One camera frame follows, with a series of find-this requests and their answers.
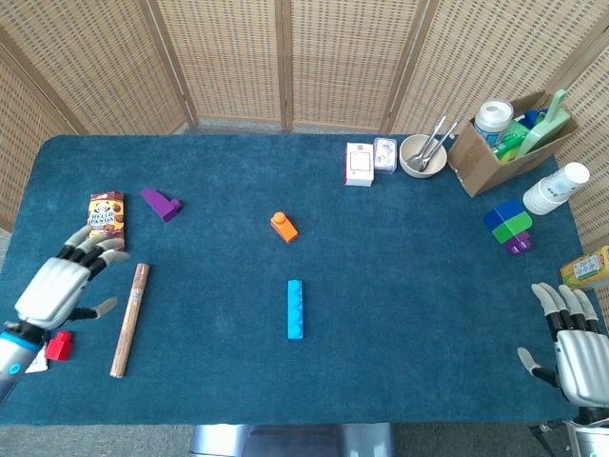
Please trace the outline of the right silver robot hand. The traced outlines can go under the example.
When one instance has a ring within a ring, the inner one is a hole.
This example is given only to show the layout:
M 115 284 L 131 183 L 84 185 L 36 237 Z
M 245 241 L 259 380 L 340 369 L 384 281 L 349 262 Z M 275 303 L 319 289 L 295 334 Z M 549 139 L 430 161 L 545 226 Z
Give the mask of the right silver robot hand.
M 518 349 L 524 368 L 532 376 L 561 390 L 572 405 L 608 407 L 608 336 L 588 296 L 566 285 L 545 283 L 531 289 L 540 301 L 556 356 L 556 368 L 538 364 L 526 348 Z

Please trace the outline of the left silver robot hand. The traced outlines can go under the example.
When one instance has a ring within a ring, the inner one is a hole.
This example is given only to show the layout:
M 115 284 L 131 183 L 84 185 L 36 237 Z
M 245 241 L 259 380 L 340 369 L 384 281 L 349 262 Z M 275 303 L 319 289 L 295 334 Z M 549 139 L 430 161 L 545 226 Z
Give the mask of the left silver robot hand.
M 106 234 L 93 235 L 84 226 L 73 233 L 60 251 L 36 272 L 14 309 L 21 322 L 54 330 L 67 321 L 99 319 L 116 304 L 108 298 L 93 308 L 78 303 L 86 286 L 111 264 L 128 258 L 125 240 Z

